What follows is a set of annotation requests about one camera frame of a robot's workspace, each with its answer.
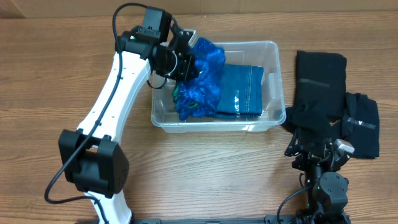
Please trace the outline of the blue sequin cloth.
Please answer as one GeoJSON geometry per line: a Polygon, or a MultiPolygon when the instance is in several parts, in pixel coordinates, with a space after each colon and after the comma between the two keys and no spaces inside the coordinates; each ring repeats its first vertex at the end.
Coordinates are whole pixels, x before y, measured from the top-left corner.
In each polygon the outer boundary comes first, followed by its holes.
{"type": "Polygon", "coordinates": [[[213,116],[221,96],[221,74],[226,60],[224,50],[200,37],[193,47],[198,76],[177,82],[172,93],[174,109],[180,120],[213,116]]]}

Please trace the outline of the blue denim jeans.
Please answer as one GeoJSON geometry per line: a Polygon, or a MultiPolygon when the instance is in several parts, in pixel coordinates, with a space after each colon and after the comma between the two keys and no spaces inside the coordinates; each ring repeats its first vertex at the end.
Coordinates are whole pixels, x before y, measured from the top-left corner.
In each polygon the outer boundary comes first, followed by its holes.
{"type": "Polygon", "coordinates": [[[226,64],[221,75],[221,95],[215,117],[259,117],[262,114],[263,74],[263,67],[226,64]]]}

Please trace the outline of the small black garment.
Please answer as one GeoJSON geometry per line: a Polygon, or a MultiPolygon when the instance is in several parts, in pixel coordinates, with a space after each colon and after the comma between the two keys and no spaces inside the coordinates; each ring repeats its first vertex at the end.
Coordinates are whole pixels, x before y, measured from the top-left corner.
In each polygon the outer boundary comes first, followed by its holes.
{"type": "Polygon", "coordinates": [[[300,128],[301,139],[306,143],[321,144],[332,137],[330,122],[319,103],[300,103],[286,108],[285,112],[282,126],[291,133],[300,128]]]}

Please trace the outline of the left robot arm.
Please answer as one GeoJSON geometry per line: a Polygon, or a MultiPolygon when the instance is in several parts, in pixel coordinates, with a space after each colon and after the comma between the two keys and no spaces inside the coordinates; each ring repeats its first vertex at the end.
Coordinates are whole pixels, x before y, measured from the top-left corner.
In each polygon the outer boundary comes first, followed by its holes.
{"type": "Polygon", "coordinates": [[[91,111],[76,130],[61,133],[58,175],[92,202],[99,223],[134,222],[123,192],[129,173],[121,149],[124,126],[152,74],[176,81],[197,77],[196,41],[195,30],[181,28],[165,10],[146,7],[141,25],[115,35],[112,69],[91,111]]]}

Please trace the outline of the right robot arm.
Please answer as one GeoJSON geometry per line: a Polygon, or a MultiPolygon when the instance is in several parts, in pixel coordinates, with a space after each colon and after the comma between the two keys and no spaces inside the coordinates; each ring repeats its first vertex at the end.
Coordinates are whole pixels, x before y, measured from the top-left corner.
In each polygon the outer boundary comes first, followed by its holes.
{"type": "Polygon", "coordinates": [[[288,196],[278,208],[277,222],[281,223],[280,211],[290,199],[305,193],[307,208],[296,211],[290,223],[350,223],[344,212],[348,203],[349,180],[338,171],[354,153],[354,147],[342,139],[324,139],[320,148],[305,142],[300,128],[292,136],[284,154],[294,157],[292,167],[301,170],[302,188],[288,196]]]}

